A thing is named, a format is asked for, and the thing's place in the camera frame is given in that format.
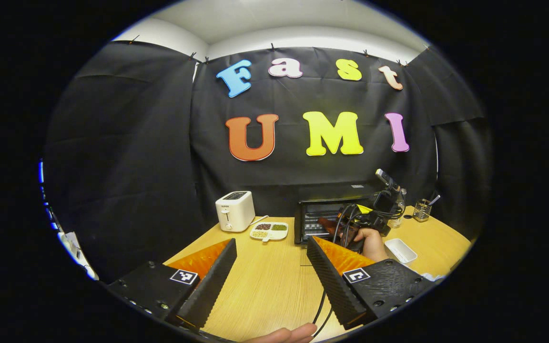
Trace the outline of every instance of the hand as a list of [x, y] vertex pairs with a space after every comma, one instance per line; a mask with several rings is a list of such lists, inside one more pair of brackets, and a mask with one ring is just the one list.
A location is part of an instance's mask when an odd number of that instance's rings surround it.
[[248, 339], [242, 343], [309, 343], [312, 341], [316, 332], [316, 325], [306, 323], [295, 330], [290, 331], [286, 328], [280, 328], [264, 336]]
[[364, 238], [366, 241], [364, 242], [364, 251], [362, 254], [365, 257], [372, 259], [375, 262], [388, 259], [381, 233], [374, 229], [362, 228], [359, 229], [359, 232], [357, 232], [357, 236], [355, 236], [353, 241], [357, 242]]

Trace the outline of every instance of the white wall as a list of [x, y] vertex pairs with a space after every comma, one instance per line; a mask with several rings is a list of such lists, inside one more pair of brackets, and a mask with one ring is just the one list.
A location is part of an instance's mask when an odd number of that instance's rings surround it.
[[364, 52], [390, 61], [412, 61], [420, 51], [409, 48], [384, 37], [348, 29], [325, 26], [293, 26], [246, 33], [212, 44], [207, 50], [209, 59], [236, 52], [270, 48], [310, 46]]
[[354, 30], [330, 28], [325, 26], [292, 26], [266, 29], [238, 35], [211, 46], [191, 32], [179, 28], [170, 22], [147, 18], [131, 26], [113, 40], [144, 41], [177, 50], [187, 55], [196, 52], [194, 58], [204, 61], [204, 57], [217, 57], [237, 52], [275, 48], [310, 46], [364, 52], [390, 61], [410, 62], [420, 51], [395, 41], [357, 32]]
[[147, 18], [137, 22], [112, 41], [133, 39], [165, 46], [188, 56], [192, 55], [192, 52], [196, 52], [194, 57], [199, 61], [203, 61], [204, 57], [208, 56], [209, 45], [202, 39], [179, 26], [160, 19]]

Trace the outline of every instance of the blue light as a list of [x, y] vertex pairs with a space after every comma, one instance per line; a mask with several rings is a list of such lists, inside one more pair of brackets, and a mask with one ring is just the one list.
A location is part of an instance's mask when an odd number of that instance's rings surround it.
[[40, 161], [40, 184], [44, 183], [44, 163]]

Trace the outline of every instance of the foam letter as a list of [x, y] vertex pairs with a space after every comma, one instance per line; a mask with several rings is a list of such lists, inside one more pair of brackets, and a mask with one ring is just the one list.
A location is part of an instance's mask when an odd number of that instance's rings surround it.
[[230, 153], [241, 161], [265, 159], [275, 149], [275, 121], [279, 120], [279, 116], [262, 114], [256, 120], [262, 124], [262, 145], [256, 149], [247, 146], [247, 124], [251, 123], [251, 119], [237, 117], [226, 122], [226, 126], [230, 129]]
[[359, 65], [353, 60], [339, 59], [336, 61], [338, 67], [338, 75], [344, 80], [361, 80], [361, 71], [357, 69]]
[[340, 152], [343, 154], [357, 155], [364, 152], [357, 135], [357, 124], [355, 123], [357, 115], [352, 111], [344, 111], [338, 115], [334, 127], [320, 111], [308, 111], [302, 117], [309, 122], [311, 133], [311, 146], [306, 150], [307, 155], [325, 155], [326, 150], [321, 144], [322, 137], [332, 154], [336, 154], [338, 151], [341, 139], [344, 139], [342, 148], [340, 148]]
[[383, 74], [385, 74], [385, 78], [387, 79], [387, 82], [391, 87], [394, 89], [397, 89], [398, 91], [401, 91], [401, 89], [404, 87], [400, 83], [395, 80], [395, 76], [397, 76], [397, 72], [394, 72], [391, 70], [391, 68], [387, 67], [386, 65], [378, 68], [379, 71], [381, 71]]
[[303, 74], [300, 71], [300, 62], [294, 59], [276, 59], [273, 61], [273, 64], [274, 65], [268, 69], [268, 74], [271, 74], [272, 76], [299, 78]]
[[251, 73], [249, 70], [244, 68], [249, 67], [250, 65], [250, 61], [242, 60], [220, 71], [216, 75], [217, 78], [221, 78], [224, 82], [226, 82], [226, 85], [230, 89], [230, 92], [228, 93], [229, 97], [233, 98], [251, 87], [250, 83], [241, 81], [241, 78], [245, 80], [249, 80], [251, 78]]
[[385, 118], [391, 124], [391, 133], [393, 134], [391, 149], [395, 152], [407, 152], [410, 150], [410, 145], [406, 143], [406, 137], [404, 136], [404, 127], [401, 126], [401, 120], [404, 117], [399, 113], [387, 113]]

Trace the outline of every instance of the black curtain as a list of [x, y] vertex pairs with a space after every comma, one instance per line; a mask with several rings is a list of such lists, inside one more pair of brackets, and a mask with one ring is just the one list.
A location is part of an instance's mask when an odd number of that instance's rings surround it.
[[[303, 76], [276, 77], [268, 73], [272, 60], [299, 61]], [[241, 60], [247, 67], [251, 87], [233, 98], [216, 75]], [[359, 81], [343, 80], [336, 61], [350, 59], [362, 73]], [[393, 89], [379, 67], [395, 71], [403, 90]], [[343, 111], [358, 116], [357, 132], [364, 152], [344, 155], [327, 150], [324, 156], [308, 156], [307, 111], [320, 111], [334, 125]], [[403, 115], [408, 152], [394, 152], [386, 113]], [[249, 117], [247, 145], [262, 144], [262, 126], [256, 118], [266, 113], [279, 116], [275, 148], [261, 161], [240, 161], [229, 150], [226, 120]], [[190, 121], [201, 208], [208, 224], [217, 222], [214, 202], [231, 191], [253, 192], [256, 215], [293, 216], [303, 186], [320, 184], [374, 184], [383, 169], [408, 189], [407, 200], [431, 195], [436, 182], [436, 148], [433, 129], [421, 102], [419, 87], [405, 68], [394, 61], [357, 52], [322, 48], [255, 50], [201, 63], [194, 80]]]
[[414, 58], [406, 71], [418, 85], [437, 141], [436, 191], [441, 198], [432, 215], [473, 241], [488, 214], [494, 167], [483, 106], [434, 46]]
[[165, 261], [205, 231], [188, 136], [195, 65], [162, 46], [109, 43], [52, 115], [46, 198], [104, 282]]

